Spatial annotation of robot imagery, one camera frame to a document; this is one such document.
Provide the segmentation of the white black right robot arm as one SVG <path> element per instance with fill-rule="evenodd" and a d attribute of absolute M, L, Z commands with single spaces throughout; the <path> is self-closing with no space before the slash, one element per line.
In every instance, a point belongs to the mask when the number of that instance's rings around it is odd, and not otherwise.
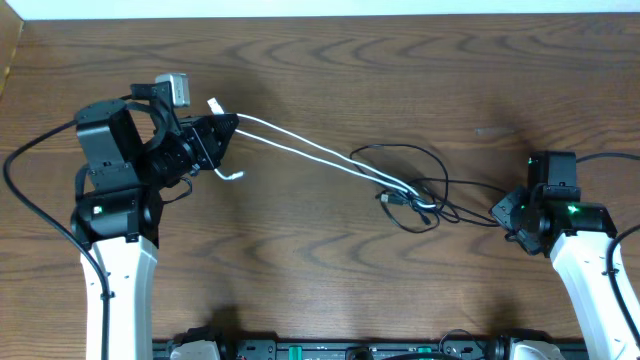
<path fill-rule="evenodd" d="M 560 276 L 592 359 L 639 356 L 639 301 L 628 279 L 619 232 L 607 208 L 581 199 L 573 152 L 538 151 L 527 183 L 490 214 L 527 254 L 544 255 Z"/>

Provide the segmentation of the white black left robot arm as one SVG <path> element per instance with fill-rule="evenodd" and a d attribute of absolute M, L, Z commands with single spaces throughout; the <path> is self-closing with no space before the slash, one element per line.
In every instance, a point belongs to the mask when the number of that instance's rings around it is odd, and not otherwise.
<path fill-rule="evenodd" d="M 150 359 L 161 192 L 215 171 L 235 114 L 176 118 L 160 104 L 112 99 L 76 113 L 87 166 L 76 176 L 72 231 L 99 272 L 86 274 L 89 359 Z"/>

